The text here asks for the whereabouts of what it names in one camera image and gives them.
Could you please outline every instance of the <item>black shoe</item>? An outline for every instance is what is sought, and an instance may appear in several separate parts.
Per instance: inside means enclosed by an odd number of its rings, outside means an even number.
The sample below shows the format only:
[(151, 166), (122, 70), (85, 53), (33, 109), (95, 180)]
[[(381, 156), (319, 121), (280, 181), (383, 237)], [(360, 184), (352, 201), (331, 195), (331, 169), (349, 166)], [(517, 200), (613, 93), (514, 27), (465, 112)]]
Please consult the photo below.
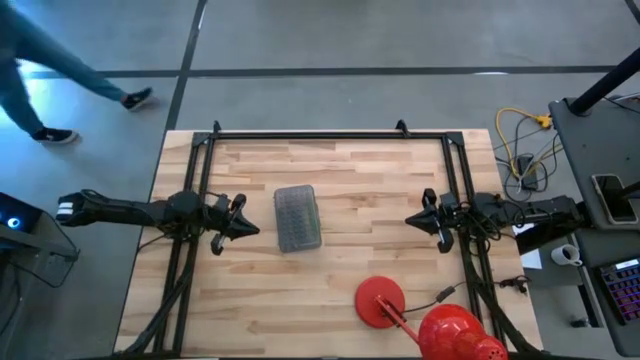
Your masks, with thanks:
[(122, 100), (122, 106), (129, 111), (134, 111), (147, 102), (147, 100), (151, 98), (151, 94), (153, 94), (152, 88), (146, 88), (137, 93), (129, 94)]
[(33, 140), (42, 144), (68, 144), (78, 137), (73, 130), (44, 128), (31, 136)]

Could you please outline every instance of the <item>leg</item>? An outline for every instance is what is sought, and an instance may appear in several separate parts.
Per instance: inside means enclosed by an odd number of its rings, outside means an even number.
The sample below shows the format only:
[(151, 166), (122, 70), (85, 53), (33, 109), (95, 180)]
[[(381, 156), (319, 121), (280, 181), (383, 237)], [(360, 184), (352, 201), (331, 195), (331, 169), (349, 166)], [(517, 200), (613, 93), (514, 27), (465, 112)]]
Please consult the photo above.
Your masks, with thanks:
[(19, 37), (16, 49), (17, 57), (56, 70), (107, 99), (113, 101), (125, 99), (127, 94), (122, 89), (107, 81), (102, 75), (66, 51), (22, 14), (13, 10), (11, 16)]
[(29, 135), (44, 129), (29, 104), (29, 95), (13, 60), (0, 64), (0, 103), (13, 122)]

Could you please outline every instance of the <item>black metal frame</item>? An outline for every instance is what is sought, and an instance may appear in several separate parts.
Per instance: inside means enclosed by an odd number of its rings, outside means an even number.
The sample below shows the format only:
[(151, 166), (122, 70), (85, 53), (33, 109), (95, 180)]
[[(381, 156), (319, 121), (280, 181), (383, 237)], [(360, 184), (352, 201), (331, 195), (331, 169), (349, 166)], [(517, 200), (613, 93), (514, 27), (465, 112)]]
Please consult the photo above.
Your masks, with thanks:
[[(200, 179), (199, 195), (204, 200), (207, 192), (209, 172), (211, 164), (213, 162), (213, 149), (217, 140), (248, 140), (248, 139), (261, 139), (261, 140), (276, 140), (276, 139), (308, 139), (308, 140), (320, 140), (320, 139), (419, 139), (419, 140), (438, 140), (442, 144), (442, 151), (444, 154), (445, 167), (447, 171), (447, 177), (450, 190), (455, 194), (458, 201), (460, 199), (460, 192), (458, 190), (458, 181), (456, 179), (453, 156), (451, 152), (451, 146), (455, 146), (461, 165), (462, 180), (464, 183), (464, 189), (467, 194), (467, 201), (471, 201), (474, 196), (473, 182), (471, 179), (471, 170), (467, 160), (466, 148), (464, 144), (464, 138), (461, 132), (410, 132), (404, 123), (404, 121), (398, 121), (396, 130), (389, 131), (300, 131), (300, 132), (286, 132), (286, 131), (272, 131), (272, 132), (221, 132), (219, 123), (216, 121), (214, 124), (213, 132), (196, 132), (193, 134), (191, 143), (191, 152), (189, 154), (189, 162), (187, 165), (187, 173), (185, 175), (184, 190), (191, 190), (193, 186), (193, 179), (195, 175), (196, 163), (198, 159), (198, 153), (203, 145), (206, 145), (205, 158), (202, 169), (202, 175)], [(185, 241), (180, 241), (181, 237), (176, 237), (171, 248), (171, 255), (169, 258), (169, 265), (167, 268), (167, 275), (165, 280), (164, 292), (162, 296), (162, 305), (158, 312), (154, 315), (149, 325), (140, 334), (138, 340), (134, 342), (129, 348), (123, 352), (114, 353), (107, 358), (126, 358), (126, 359), (169, 359), (178, 358), (182, 350), (182, 342), (184, 339), (184, 331), (188, 315), (189, 296), (191, 292), (191, 282), (193, 279), (193, 273), (195, 269), (195, 260), (198, 250), (198, 243), (200, 238), (201, 229), (191, 228), (187, 230), (189, 232)], [(471, 257), (471, 238), (466, 231), (459, 232), (459, 242), (461, 249), (462, 263), (464, 267), (465, 279), (469, 279), (471, 275), (477, 277), (473, 260)], [(180, 277), (176, 280), (178, 265), (180, 259), (180, 252), (183, 243), (189, 244), (187, 250), (187, 258), (184, 264), (184, 268)], [(493, 285), (493, 277), (491, 274), (491, 266), (489, 264), (489, 257), (484, 241), (477, 242), (478, 258), (480, 261), (482, 279), (487, 284), (487, 290), (491, 296), (495, 298), (495, 288)], [(469, 293), (469, 305), (471, 312), (476, 318), (482, 322), (482, 313), (480, 310), (480, 302), (478, 300), (478, 293), (474, 286), (470, 282), (467, 283), (467, 291)], [(175, 334), (171, 350), (165, 350), (165, 337), (166, 337), (166, 319), (171, 312), (171, 309), (175, 305), (176, 301), (180, 298), (180, 305), (178, 310), (178, 316), (176, 321)], [(504, 333), (501, 329), (497, 319), (491, 316), (493, 333), (502, 343), (505, 343)], [(149, 346), (151, 340), (155, 339), (152, 347), (152, 352), (145, 353), (145, 349)]]

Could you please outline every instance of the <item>butcher block tabletop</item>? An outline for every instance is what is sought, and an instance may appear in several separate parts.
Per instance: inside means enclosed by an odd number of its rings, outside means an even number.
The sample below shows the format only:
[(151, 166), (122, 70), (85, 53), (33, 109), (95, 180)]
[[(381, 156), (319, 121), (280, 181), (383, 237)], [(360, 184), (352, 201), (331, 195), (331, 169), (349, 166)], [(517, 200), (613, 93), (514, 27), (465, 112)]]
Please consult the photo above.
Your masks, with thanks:
[[(475, 191), (501, 193), (488, 131), (460, 131)], [(167, 133), (153, 200), (182, 190), (192, 135)], [(454, 147), (452, 151), (461, 186)], [(194, 189), (203, 158), (200, 154)], [(274, 191), (304, 184), (315, 191), (322, 246), (283, 254)], [(353, 306), (356, 288), (370, 276), (389, 277), (401, 286), (406, 306), (412, 308), (433, 302), (438, 292), (464, 281), (458, 243), (440, 254), (437, 236), (404, 224), (406, 217), (422, 210), (426, 187), (438, 195), (449, 191), (440, 141), (217, 140), (208, 186), (230, 198), (245, 194), (245, 217), (261, 232), (227, 242), (221, 256), (210, 250), (214, 232), (201, 237), (182, 356), (416, 357), (418, 347), (400, 329), (373, 329), (360, 321)], [(214, 201), (207, 197), (208, 203)], [(146, 228), (140, 243), (158, 235), (158, 230)], [(115, 350), (130, 345), (160, 306), (170, 252), (171, 241), (162, 239), (137, 255)], [(512, 239), (492, 241), (489, 257), (494, 280), (523, 274)], [(531, 299), (513, 288), (496, 292), (516, 328), (541, 348)], [(468, 302), (465, 286), (444, 301), (466, 308)], [(177, 308), (169, 319), (168, 346)], [(485, 328), (491, 331), (488, 310), (483, 310)], [(425, 314), (406, 314), (409, 326), (417, 331)]]

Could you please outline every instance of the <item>concrete floor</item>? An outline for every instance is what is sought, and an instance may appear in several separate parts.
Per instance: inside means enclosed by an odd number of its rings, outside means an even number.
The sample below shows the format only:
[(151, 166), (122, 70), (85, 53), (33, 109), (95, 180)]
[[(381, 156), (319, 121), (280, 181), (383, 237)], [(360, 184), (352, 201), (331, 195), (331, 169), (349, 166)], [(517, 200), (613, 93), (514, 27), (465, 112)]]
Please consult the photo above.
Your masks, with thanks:
[[(543, 113), (550, 101), (579, 95), (602, 76), (597, 66), (615, 65), (638, 46), (640, 31), (623, 0), (15, 3), (88, 64), (118, 76), (118, 85), (153, 86), (160, 99), (154, 109), (129, 114), (38, 65), (23, 65), (42, 119), (82, 135), (77, 144), (45, 148), (0, 115), (0, 149), (10, 154), (3, 162), (11, 169), (0, 173), (0, 189), (49, 212), (58, 196), (83, 188), (147, 200), (164, 131), (210, 129), (214, 120), (227, 129), (306, 129), (389, 128), (404, 119), (412, 128), (489, 128), (498, 145), (497, 109)], [(189, 42), (190, 34), (199, 36)], [(229, 77), (213, 71), (345, 67), (421, 67), (416, 72), (430, 75)], [(476, 67), (520, 74), (470, 74)], [(618, 92), (639, 86), (636, 76)], [(508, 138), (518, 119), (505, 116)], [(521, 131), (535, 129), (527, 123)], [(553, 134), (536, 134), (520, 147), (536, 152)], [(579, 199), (564, 155), (549, 190), (536, 196), (560, 194)], [(97, 224), (67, 231), (82, 249), (76, 268), (60, 289), (29, 288), (0, 357), (111, 352), (140, 228)], [(584, 313), (575, 288), (534, 287), (532, 298), (546, 350), (617, 358), (606, 331), (568, 326), (571, 315)]]

